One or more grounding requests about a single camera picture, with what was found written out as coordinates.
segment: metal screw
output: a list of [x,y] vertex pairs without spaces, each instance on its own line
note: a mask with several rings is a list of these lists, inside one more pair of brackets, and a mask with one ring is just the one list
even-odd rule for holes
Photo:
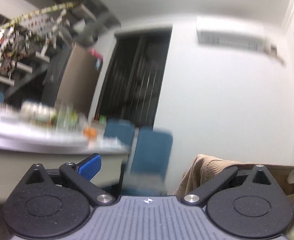
[[112,201],[112,197],[107,194],[99,195],[96,199],[101,203],[108,203],[109,201]]
[[189,194],[189,195],[186,195],[184,197],[184,200],[189,202],[189,203],[195,203],[199,200],[199,197],[197,195],[194,195],[194,194]]

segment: gray base plate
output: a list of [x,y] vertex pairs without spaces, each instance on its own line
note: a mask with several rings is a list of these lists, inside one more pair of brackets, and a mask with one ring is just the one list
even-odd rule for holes
[[[63,240],[232,240],[196,206],[175,196],[122,196],[112,206],[98,207],[87,224]],[[275,238],[285,240],[284,236]],[[11,240],[21,240],[14,236]]]

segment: dark door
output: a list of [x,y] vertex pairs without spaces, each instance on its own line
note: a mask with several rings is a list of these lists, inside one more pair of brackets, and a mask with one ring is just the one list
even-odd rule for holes
[[117,40],[99,114],[153,126],[171,31]]

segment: air conditioner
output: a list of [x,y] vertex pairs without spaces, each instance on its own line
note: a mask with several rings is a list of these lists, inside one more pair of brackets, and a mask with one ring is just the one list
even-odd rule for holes
[[201,44],[258,52],[267,41],[263,25],[225,17],[197,17],[197,35]]

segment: brown jacket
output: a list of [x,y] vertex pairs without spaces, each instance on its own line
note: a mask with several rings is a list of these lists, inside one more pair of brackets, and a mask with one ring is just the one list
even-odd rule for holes
[[[177,195],[179,198],[184,197],[189,192],[204,184],[206,181],[210,180],[212,177],[214,177],[227,167],[235,165],[239,169],[250,170],[256,164],[257,163],[240,163],[236,161],[226,161],[213,156],[199,154],[195,158],[194,162],[192,163],[186,174],[183,176],[183,179],[180,182],[178,188],[175,190],[174,194]],[[294,183],[289,184],[287,182],[287,177],[289,173],[294,170],[294,166],[281,166],[271,164],[265,164],[265,166],[276,179],[280,187],[283,189],[294,208]]]

